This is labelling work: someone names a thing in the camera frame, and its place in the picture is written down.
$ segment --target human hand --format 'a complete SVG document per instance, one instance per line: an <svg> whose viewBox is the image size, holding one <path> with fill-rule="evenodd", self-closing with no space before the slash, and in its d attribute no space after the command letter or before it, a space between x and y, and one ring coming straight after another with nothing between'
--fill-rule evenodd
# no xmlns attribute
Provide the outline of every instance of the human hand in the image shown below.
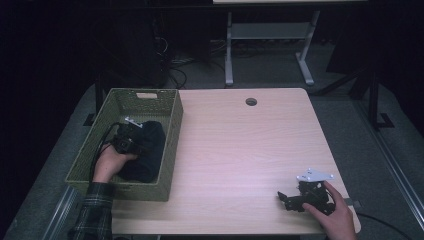
<svg viewBox="0 0 424 240"><path fill-rule="evenodd" d="M356 240L352 211L342 195L330 183L325 181L324 186L333 196L336 204L332 214L327 216L308 203L304 203L302 207L318 220L331 240Z"/></svg>
<svg viewBox="0 0 424 240"><path fill-rule="evenodd" d="M113 175L118 173L124 164L134 160L137 155L120 154L113 145L104 145L94 170L93 182L108 183Z"/></svg>

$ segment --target black cloth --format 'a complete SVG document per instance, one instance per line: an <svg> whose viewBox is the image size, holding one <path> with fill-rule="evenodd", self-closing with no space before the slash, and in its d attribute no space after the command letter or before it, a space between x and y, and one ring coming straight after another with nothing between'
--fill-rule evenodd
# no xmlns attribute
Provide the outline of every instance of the black cloth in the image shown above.
<svg viewBox="0 0 424 240"><path fill-rule="evenodd" d="M136 160L126 162L118 175L125 180L137 180L144 183L155 180L159 174L165 140L165 133L160 122L144 122L137 142L146 151Z"/></svg>

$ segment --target basket handle hole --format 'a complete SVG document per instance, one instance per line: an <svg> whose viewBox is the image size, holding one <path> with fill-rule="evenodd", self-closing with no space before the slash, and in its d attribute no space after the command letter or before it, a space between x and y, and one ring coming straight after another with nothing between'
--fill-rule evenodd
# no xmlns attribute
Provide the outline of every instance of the basket handle hole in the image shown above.
<svg viewBox="0 0 424 240"><path fill-rule="evenodd" d="M158 94L157 93L137 93L137 97L138 98L142 98L142 99L157 99L158 98Z"/></svg>

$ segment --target green plastic basket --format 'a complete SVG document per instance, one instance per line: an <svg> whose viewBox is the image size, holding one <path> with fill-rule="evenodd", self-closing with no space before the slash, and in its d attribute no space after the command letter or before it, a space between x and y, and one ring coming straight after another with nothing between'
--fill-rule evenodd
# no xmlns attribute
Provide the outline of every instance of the green plastic basket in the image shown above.
<svg viewBox="0 0 424 240"><path fill-rule="evenodd" d="M148 120L162 124L166 135L161 168L151 183L125 181L115 176L115 198L140 201L168 201L183 117L178 90L111 89L94 124L81 147L65 182L85 195L89 184L90 165L96 148L107 128L130 117L137 122Z"/></svg>

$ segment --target wooden desk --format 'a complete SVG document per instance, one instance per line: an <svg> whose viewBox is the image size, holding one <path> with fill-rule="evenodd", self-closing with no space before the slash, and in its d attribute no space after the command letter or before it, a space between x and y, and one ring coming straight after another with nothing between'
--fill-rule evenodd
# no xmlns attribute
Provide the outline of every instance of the wooden desk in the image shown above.
<svg viewBox="0 0 424 240"><path fill-rule="evenodd" d="M115 201L114 233L322 233L312 216L286 211L277 197L299 195L296 176L308 167L334 174L331 183L348 197L303 89L180 94L184 116L170 199Z"/></svg>

